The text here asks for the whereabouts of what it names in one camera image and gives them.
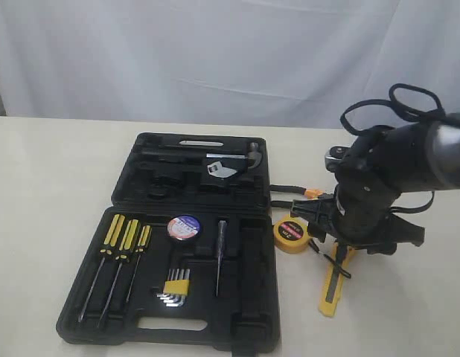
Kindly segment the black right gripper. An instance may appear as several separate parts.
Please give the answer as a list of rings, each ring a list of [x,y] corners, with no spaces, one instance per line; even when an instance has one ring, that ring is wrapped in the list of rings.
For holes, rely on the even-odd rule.
[[[416,247],[424,243],[425,228],[412,224],[398,215],[421,213],[416,208],[373,206],[338,193],[313,200],[295,200],[291,215],[307,221],[308,234],[320,242],[326,236],[339,244],[365,250],[368,254],[392,255],[401,243]]]

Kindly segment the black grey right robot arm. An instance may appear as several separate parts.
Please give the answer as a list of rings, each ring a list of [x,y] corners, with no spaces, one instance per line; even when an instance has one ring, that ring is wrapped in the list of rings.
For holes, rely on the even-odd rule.
[[[400,218],[420,213],[394,206],[404,193],[460,190],[460,113],[391,129],[375,126],[350,147],[331,147],[325,166],[337,185],[327,198],[294,201],[292,216],[307,220],[310,235],[368,254],[392,255],[400,243],[420,246],[424,228]]]

